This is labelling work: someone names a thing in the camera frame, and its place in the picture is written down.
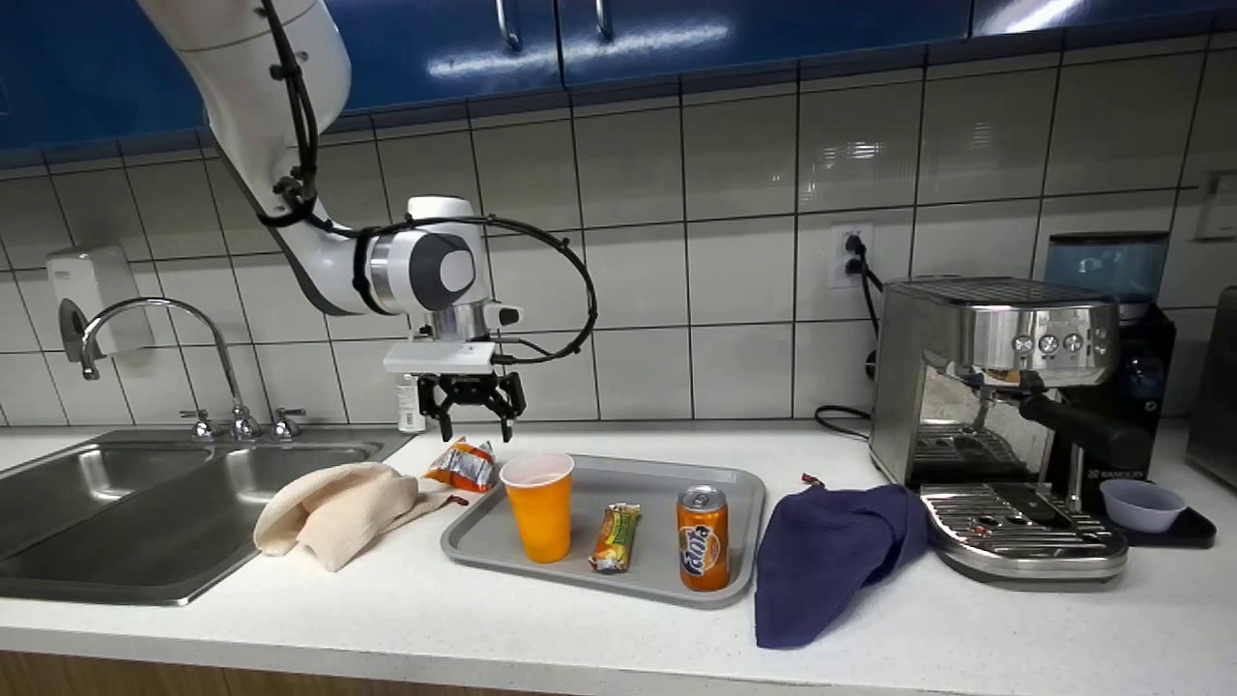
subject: metal tray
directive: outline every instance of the metal tray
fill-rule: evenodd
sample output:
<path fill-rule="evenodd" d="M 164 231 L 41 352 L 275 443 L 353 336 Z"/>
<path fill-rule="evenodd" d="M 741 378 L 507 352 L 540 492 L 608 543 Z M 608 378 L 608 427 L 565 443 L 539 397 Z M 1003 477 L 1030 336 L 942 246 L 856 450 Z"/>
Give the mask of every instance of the metal tray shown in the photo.
<path fill-rule="evenodd" d="M 690 483 L 714 483 L 732 507 L 732 584 L 718 593 L 692 593 L 679 584 L 675 495 Z M 478 563 L 556 584 L 585 584 L 601 593 L 646 597 L 686 608 L 727 608 L 745 597 L 753 579 L 753 552 L 767 521 L 767 483 L 737 467 L 690 467 L 661 461 L 575 455 L 571 470 L 571 548 L 556 563 L 529 563 L 516 539 L 516 517 L 503 488 L 471 504 L 445 534 L 441 548 L 455 563 Z M 634 558 L 628 574 L 602 576 L 588 563 L 590 539 L 602 527 L 608 504 L 641 504 Z"/>

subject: beige towel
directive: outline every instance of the beige towel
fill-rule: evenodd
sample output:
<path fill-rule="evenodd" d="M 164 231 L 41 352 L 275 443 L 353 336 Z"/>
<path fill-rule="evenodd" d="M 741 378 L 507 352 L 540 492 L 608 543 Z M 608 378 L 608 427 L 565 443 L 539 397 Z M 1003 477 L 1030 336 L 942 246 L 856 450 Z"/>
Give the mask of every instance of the beige towel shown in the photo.
<path fill-rule="evenodd" d="M 285 483 L 258 514 L 258 552 L 312 552 L 330 574 L 370 548 L 388 528 L 437 510 L 416 510 L 416 479 L 402 479 L 396 467 L 361 461 L 326 467 Z"/>

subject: stainless steel sink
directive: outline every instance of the stainless steel sink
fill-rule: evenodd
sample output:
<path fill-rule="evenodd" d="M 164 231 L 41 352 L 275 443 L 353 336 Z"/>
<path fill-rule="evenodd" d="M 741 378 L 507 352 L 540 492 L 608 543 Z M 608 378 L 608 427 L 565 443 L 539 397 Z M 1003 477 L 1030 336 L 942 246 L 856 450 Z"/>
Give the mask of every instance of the stainless steel sink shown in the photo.
<path fill-rule="evenodd" d="M 254 552 L 252 527 L 280 488 L 397 443 L 306 433 L 208 454 L 177 433 L 129 433 L 41 455 L 0 479 L 0 597 L 191 602 Z"/>

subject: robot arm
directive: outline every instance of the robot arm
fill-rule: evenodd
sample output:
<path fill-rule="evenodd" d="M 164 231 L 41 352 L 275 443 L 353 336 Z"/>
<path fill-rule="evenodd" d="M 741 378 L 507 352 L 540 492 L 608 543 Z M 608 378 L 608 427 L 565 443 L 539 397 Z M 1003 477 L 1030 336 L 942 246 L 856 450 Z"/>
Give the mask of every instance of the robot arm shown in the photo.
<path fill-rule="evenodd" d="M 252 192 L 254 213 L 289 260 L 320 314 L 427 314 L 435 339 L 396 344 L 388 370 L 416 374 L 416 401 L 447 438 L 455 401 L 522 415 L 511 363 L 549 363 L 579 352 L 597 325 L 588 268 L 540 228 L 477 217 L 459 197 L 410 197 L 389 228 L 347 228 L 316 200 L 316 134 L 343 113 L 353 61 L 326 0 L 139 0 L 157 36 L 186 61 L 208 131 Z M 485 263 L 485 226 L 556 246 L 585 280 L 588 325 L 562 352 L 516 361 L 495 331 Z"/>

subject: white countertop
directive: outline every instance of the white countertop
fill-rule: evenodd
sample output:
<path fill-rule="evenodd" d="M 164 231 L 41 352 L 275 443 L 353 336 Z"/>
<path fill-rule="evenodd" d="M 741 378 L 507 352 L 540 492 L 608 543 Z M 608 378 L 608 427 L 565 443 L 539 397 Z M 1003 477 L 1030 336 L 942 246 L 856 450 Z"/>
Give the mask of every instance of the white countertop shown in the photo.
<path fill-rule="evenodd" d="M 70 440 L 83 433 L 4 433 L 0 463 Z M 757 470 L 770 504 L 800 492 L 800 470 L 883 483 L 862 440 L 817 427 L 517 433 L 517 450 L 732 463 Z M 420 438 L 389 463 L 420 470 L 437 454 Z M 300 552 L 258 558 L 191 608 L 0 601 L 0 650 L 529 693 L 1237 693 L 1237 507 L 1178 461 L 1173 430 L 1152 479 L 1217 521 L 1215 548 L 1134 548 L 1097 593 L 990 588 L 923 558 L 793 652 L 753 646 L 750 597 L 690 612 L 454 563 L 437 539 L 459 510 L 339 576 Z"/>

